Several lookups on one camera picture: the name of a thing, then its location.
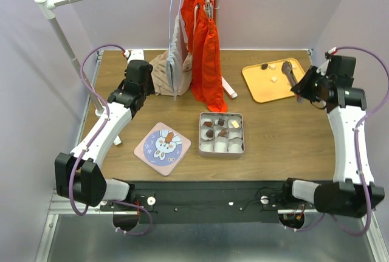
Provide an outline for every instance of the orange garment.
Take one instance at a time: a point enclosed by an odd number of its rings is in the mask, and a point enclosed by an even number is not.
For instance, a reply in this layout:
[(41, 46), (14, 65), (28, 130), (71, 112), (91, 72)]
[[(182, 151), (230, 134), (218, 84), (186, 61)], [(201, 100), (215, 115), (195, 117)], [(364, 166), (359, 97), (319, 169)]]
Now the orange garment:
[(181, 8), (188, 49), (193, 56), (190, 87), (196, 100), (205, 102), (209, 110), (227, 112), (223, 99), (218, 30), (214, 20), (207, 17), (204, 6), (205, 0), (184, 0)]

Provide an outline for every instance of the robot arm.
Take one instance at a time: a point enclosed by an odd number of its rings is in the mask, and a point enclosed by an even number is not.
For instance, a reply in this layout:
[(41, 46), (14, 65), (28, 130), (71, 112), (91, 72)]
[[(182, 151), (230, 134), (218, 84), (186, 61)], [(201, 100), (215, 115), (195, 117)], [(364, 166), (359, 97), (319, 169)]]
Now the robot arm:
[[(336, 167), (333, 182), (315, 182), (289, 178), (283, 185), (285, 202), (304, 200), (314, 204), (318, 212), (360, 218), (367, 213), (357, 166), (354, 129), (366, 114), (365, 93), (352, 88), (356, 59), (328, 55), (319, 68), (312, 66), (303, 79), (291, 89), (311, 102), (325, 102), (326, 112), (335, 140)], [(371, 207), (383, 200), (382, 187), (374, 185), (366, 151), (364, 123), (359, 126), (358, 143), (363, 175), (368, 185)]]
[[(57, 193), (69, 197), (69, 180), (71, 170), (82, 151), (82, 157), (73, 184), (74, 200), (90, 206), (97, 206), (101, 201), (118, 200), (132, 203), (134, 187), (121, 180), (106, 180), (102, 173), (102, 163), (109, 148), (119, 132), (131, 121), (143, 106), (146, 96), (154, 93), (151, 71), (153, 67), (144, 60), (135, 60), (131, 54), (125, 71), (125, 79), (108, 97), (110, 113), (106, 110), (100, 116), (85, 139), (70, 154), (60, 153), (55, 159), (55, 180)], [(109, 119), (93, 143), (86, 150), (86, 144), (101, 129), (105, 119)]]

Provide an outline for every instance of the purple circle print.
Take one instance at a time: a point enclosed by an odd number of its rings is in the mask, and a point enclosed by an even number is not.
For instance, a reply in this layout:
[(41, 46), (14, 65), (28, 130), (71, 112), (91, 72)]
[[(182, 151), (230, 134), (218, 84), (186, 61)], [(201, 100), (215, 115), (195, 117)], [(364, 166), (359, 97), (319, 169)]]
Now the purple circle print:
[(164, 167), (174, 163), (182, 152), (180, 137), (164, 129), (150, 134), (143, 145), (146, 159), (155, 166)]

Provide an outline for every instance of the gray floor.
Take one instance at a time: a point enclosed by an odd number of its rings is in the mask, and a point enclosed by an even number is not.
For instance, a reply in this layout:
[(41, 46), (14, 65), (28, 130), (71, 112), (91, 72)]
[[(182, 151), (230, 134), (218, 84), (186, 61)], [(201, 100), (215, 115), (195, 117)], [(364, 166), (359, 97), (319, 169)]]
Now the gray floor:
[[(48, 261), (374, 261), (366, 236), (343, 233), (329, 217), (298, 233), (276, 224), (173, 224), (139, 237), (115, 233), (111, 219), (60, 216)], [(358, 220), (342, 220), (361, 227)]]

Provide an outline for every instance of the dark chocolate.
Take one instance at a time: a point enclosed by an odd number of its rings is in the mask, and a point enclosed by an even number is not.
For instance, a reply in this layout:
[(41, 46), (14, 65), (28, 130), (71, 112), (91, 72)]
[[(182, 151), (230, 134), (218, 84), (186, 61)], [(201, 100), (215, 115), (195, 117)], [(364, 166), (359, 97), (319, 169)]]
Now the dark chocolate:
[(224, 125), (224, 119), (219, 118), (219, 120), (218, 120), (218, 125), (219, 125), (219, 126), (223, 126), (223, 125)]
[(212, 129), (208, 130), (205, 135), (211, 139), (213, 137), (213, 130)]
[(227, 135), (227, 130), (222, 130), (221, 132), (219, 132), (219, 136), (226, 136)]

